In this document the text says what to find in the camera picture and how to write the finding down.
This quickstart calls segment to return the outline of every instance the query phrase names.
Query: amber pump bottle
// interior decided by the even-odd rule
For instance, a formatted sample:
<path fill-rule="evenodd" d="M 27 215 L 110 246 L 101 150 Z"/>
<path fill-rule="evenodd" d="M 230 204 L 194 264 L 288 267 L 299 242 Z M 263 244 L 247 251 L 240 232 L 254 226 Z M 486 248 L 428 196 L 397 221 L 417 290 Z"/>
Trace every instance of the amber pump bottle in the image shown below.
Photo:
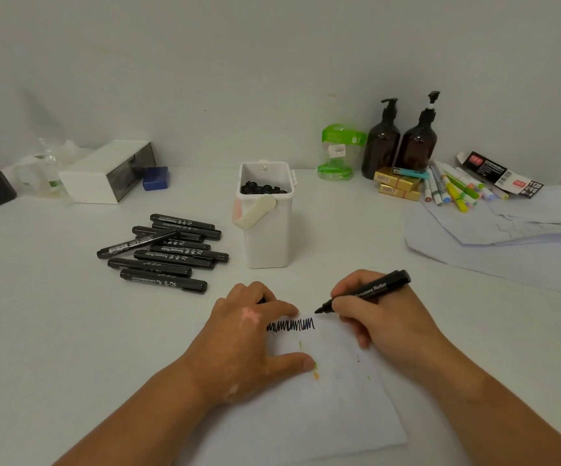
<path fill-rule="evenodd" d="M 399 129 L 393 124 L 397 116 L 397 98 L 383 99 L 382 103 L 388 103 L 382 113 L 382 122 L 374 125 L 369 131 L 362 157 L 362 175 L 369 179 L 373 179 L 383 166 L 393 165 L 401 136 Z"/>
<path fill-rule="evenodd" d="M 424 172 L 436 147 L 438 136 L 432 129 L 432 122 L 436 117 L 434 102 L 440 91 L 429 93 L 430 103 L 423 109 L 418 118 L 418 124 L 409 129 L 401 140 L 401 147 L 395 158 L 395 167 L 408 168 L 417 172 Z"/>

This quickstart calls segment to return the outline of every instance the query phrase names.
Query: fingernail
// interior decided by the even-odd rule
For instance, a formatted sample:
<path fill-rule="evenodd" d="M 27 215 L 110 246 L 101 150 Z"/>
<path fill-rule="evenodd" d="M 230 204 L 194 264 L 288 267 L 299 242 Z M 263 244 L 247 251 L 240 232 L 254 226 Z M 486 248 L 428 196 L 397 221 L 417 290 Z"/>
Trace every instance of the fingernail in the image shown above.
<path fill-rule="evenodd" d="M 302 370 L 304 372 L 313 371 L 313 368 L 315 368 L 315 361 L 312 358 L 304 360 L 304 364 L 302 365 Z"/>

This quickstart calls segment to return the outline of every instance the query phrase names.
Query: white wall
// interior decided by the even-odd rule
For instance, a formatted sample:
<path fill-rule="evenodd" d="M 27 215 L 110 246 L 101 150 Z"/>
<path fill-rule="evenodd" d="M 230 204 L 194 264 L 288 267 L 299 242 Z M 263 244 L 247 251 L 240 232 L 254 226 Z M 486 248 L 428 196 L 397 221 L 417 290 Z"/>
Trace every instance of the white wall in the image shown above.
<path fill-rule="evenodd" d="M 397 96 L 403 132 L 433 89 L 436 156 L 561 179 L 561 0 L 0 0 L 1 164 L 64 127 L 314 168 L 326 125 Z"/>

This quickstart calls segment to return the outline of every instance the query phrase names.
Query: green plastic packaging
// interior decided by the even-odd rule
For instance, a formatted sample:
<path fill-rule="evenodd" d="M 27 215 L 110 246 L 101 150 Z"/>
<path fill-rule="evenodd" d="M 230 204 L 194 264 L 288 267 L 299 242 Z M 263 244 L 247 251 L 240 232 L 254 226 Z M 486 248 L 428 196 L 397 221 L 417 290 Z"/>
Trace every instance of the green plastic packaging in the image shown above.
<path fill-rule="evenodd" d="M 317 167 L 317 176 L 330 181 L 352 178 L 362 159 L 367 134 L 343 124 L 331 124 L 322 131 L 326 162 Z"/>

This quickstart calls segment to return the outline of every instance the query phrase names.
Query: white box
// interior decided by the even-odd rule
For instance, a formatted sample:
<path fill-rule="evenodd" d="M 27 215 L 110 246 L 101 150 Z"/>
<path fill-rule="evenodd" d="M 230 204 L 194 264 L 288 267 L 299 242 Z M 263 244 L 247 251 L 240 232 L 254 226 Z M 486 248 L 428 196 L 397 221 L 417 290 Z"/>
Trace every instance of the white box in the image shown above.
<path fill-rule="evenodd" d="M 113 140 L 72 166 L 60 180 L 76 203 L 118 204 L 156 165 L 146 140 Z"/>
<path fill-rule="evenodd" d="M 281 268 L 289 265 L 289 230 L 291 205 L 295 196 L 295 174 L 282 161 L 242 163 L 239 167 L 237 197 L 242 214 L 251 209 L 260 194 L 241 194 L 247 181 L 261 186 L 280 186 L 287 194 L 273 194 L 276 207 L 259 219 L 252 227 L 244 229 L 246 261 L 249 268 Z"/>

